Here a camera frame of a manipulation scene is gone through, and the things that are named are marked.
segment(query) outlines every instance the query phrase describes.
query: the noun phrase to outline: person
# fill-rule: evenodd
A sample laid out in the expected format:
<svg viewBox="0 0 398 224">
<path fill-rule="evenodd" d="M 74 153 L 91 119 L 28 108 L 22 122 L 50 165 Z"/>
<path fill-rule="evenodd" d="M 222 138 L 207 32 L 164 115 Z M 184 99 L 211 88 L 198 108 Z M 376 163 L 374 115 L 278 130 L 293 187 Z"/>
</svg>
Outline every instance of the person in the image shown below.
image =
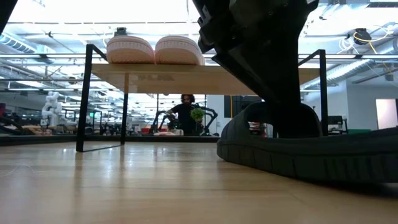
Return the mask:
<svg viewBox="0 0 398 224">
<path fill-rule="evenodd" d="M 190 135 L 195 130 L 197 122 L 191 117 L 191 110 L 195 108 L 192 103 L 195 102 L 195 97 L 192 94 L 182 94 L 181 104 L 174 106 L 168 110 L 170 114 L 178 114 L 178 121 L 184 135 Z"/>
</svg>

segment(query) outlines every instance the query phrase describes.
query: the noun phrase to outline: shoe sole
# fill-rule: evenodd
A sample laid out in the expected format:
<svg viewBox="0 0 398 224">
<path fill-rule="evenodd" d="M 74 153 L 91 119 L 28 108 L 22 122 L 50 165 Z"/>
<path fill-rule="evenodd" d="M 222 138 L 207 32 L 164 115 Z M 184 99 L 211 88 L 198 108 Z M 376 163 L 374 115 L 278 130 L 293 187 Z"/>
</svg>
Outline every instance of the shoe sole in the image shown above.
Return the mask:
<svg viewBox="0 0 398 224">
<path fill-rule="evenodd" d="M 156 64 L 204 65 L 199 46 L 187 37 L 167 36 L 156 44 Z"/>
<path fill-rule="evenodd" d="M 153 48 L 139 37 L 114 37 L 108 42 L 106 50 L 109 63 L 155 64 Z"/>
</svg>

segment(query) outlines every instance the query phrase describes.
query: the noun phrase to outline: white humanoid robot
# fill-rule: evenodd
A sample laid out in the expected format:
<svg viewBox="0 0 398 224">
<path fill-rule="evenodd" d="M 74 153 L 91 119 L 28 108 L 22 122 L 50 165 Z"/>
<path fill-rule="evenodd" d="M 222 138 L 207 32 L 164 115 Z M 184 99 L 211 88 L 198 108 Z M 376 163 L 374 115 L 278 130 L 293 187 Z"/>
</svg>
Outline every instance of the white humanoid robot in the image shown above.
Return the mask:
<svg viewBox="0 0 398 224">
<path fill-rule="evenodd" d="M 62 105 L 58 102 L 59 92 L 49 92 L 49 95 L 45 97 L 45 104 L 42 109 L 42 120 L 40 121 L 41 126 L 57 126 L 58 124 L 64 124 L 65 126 L 75 126 L 76 122 L 71 122 L 59 116 L 62 112 Z"/>
</svg>

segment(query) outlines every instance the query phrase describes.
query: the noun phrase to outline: white wall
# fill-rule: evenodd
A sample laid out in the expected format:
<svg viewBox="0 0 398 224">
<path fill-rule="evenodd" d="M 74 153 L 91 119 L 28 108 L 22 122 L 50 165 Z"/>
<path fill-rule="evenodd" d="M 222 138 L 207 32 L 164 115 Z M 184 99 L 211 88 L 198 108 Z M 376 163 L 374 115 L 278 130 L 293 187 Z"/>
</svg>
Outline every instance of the white wall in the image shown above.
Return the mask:
<svg viewBox="0 0 398 224">
<path fill-rule="evenodd" d="M 210 133 L 221 134 L 223 128 L 231 120 L 229 118 L 224 118 L 224 95 L 207 95 L 206 107 L 211 108 L 215 110 L 216 113 L 218 113 L 218 117 L 209 127 Z"/>
<path fill-rule="evenodd" d="M 338 86 L 328 87 L 328 115 L 343 116 L 348 119 L 348 100 L 347 100 L 346 82 L 340 82 Z M 304 96 L 302 103 L 315 106 L 315 112 L 321 120 L 321 93 L 313 92 Z"/>
<path fill-rule="evenodd" d="M 398 98 L 398 87 L 348 85 L 350 129 L 377 130 L 376 99 Z"/>
<path fill-rule="evenodd" d="M 38 95 L 36 91 L 28 92 L 28 96 L 21 96 L 19 93 L 0 93 L 0 103 L 10 107 L 21 107 L 33 110 L 42 110 L 45 104 L 46 95 Z"/>
<path fill-rule="evenodd" d="M 398 126 L 396 99 L 376 99 L 376 110 L 379 129 Z"/>
</svg>

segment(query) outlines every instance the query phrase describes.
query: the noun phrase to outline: slipper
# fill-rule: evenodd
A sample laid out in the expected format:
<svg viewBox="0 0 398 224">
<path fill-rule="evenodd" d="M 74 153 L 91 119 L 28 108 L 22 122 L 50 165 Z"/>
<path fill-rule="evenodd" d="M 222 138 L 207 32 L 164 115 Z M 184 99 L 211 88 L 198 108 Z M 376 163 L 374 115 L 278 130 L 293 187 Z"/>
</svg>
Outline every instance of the slipper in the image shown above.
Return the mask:
<svg viewBox="0 0 398 224">
<path fill-rule="evenodd" d="M 398 128 L 302 139 L 272 139 L 250 133 L 249 121 L 268 123 L 269 117 L 265 102 L 249 105 L 225 126 L 217 142 L 217 155 L 228 162 L 297 179 L 398 182 Z"/>
<path fill-rule="evenodd" d="M 106 46 L 109 63 L 155 64 L 155 53 L 150 43 L 139 37 L 116 36 Z"/>
<path fill-rule="evenodd" d="M 205 65 L 198 44 L 188 37 L 167 36 L 156 43 L 156 64 Z"/>
</svg>

